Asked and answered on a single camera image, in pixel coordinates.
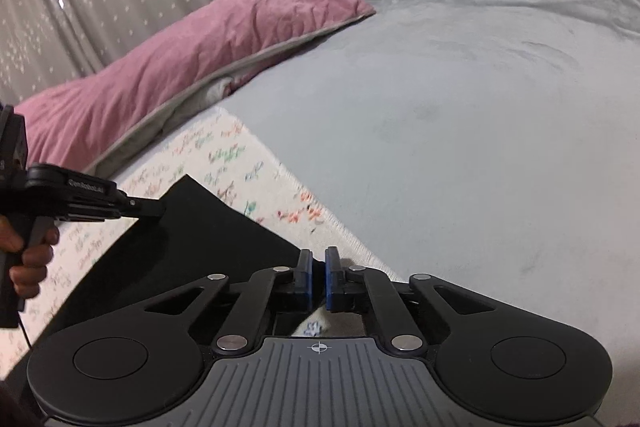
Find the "gray ribbed plate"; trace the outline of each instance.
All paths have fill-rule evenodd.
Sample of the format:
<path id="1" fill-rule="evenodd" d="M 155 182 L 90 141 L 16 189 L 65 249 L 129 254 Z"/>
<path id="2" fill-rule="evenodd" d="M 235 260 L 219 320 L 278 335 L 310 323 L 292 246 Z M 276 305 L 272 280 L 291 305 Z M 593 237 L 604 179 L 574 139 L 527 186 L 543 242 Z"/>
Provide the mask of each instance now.
<path id="1" fill-rule="evenodd" d="M 62 427 L 57 421 L 47 427 Z M 254 354 L 216 362 L 171 411 L 136 427 L 495 427 L 444 394 L 418 360 L 373 339 L 265 339 Z M 597 427 L 591 417 L 575 427 Z"/>

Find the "pink pillow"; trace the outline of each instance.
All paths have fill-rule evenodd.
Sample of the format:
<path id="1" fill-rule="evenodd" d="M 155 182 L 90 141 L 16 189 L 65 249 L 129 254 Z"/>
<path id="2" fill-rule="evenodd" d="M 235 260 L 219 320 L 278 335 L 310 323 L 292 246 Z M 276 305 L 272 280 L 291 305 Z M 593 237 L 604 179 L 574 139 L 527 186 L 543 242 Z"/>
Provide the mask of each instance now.
<path id="1" fill-rule="evenodd" d="M 292 39 L 327 33 L 372 13 L 363 0 L 213 0 L 99 73 L 21 103 L 16 111 L 26 118 L 29 163 L 86 169 L 146 115 L 197 81 L 221 68 L 232 74 L 226 66 L 241 59 L 239 66 L 250 66 L 255 75 L 274 63 L 268 48 L 290 49 Z"/>

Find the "black handle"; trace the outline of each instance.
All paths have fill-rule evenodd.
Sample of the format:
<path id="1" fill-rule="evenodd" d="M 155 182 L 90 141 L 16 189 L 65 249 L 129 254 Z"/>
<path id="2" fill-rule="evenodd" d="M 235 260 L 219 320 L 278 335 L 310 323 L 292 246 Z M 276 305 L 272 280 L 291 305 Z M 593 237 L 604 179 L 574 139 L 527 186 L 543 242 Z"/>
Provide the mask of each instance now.
<path id="1" fill-rule="evenodd" d="M 8 214 L 7 219 L 20 235 L 25 248 L 39 245 L 47 229 L 52 226 L 50 217 L 34 217 L 26 214 Z M 24 301 L 15 292 L 14 283 L 9 277 L 12 266 L 22 264 L 22 252 L 6 253 L 0 251 L 0 328 L 17 328 L 18 312 L 24 309 Z"/>

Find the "pillowcase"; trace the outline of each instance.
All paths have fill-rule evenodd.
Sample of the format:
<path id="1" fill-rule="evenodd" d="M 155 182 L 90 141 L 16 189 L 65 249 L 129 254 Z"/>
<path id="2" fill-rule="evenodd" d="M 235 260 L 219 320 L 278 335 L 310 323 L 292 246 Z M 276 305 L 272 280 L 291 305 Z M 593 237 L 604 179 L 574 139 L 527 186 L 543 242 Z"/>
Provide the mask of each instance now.
<path id="1" fill-rule="evenodd" d="M 373 13 L 363 0 L 213 0 L 99 73 L 18 105 L 28 163 L 110 176 L 287 53 Z"/>

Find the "circular pad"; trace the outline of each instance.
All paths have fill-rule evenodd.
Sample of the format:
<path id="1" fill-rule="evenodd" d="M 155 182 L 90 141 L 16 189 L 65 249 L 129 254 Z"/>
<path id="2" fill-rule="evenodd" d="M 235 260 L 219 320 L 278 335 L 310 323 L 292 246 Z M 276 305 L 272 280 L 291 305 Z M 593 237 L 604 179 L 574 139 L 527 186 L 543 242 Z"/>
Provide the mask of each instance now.
<path id="1" fill-rule="evenodd" d="M 98 380 L 115 380 L 132 375 L 145 365 L 146 347 L 137 341 L 110 337 L 84 344 L 74 356 L 76 369 Z"/>
<path id="2" fill-rule="evenodd" d="M 548 378 L 565 363 L 564 351 L 553 342 L 536 337 L 515 337 L 495 344 L 491 350 L 495 365 L 517 378 Z"/>
<path id="3" fill-rule="evenodd" d="M 33 395 L 47 414 L 75 425 L 130 425 L 158 415 L 202 370 L 185 324 L 125 309 L 59 331 L 31 354 Z"/>

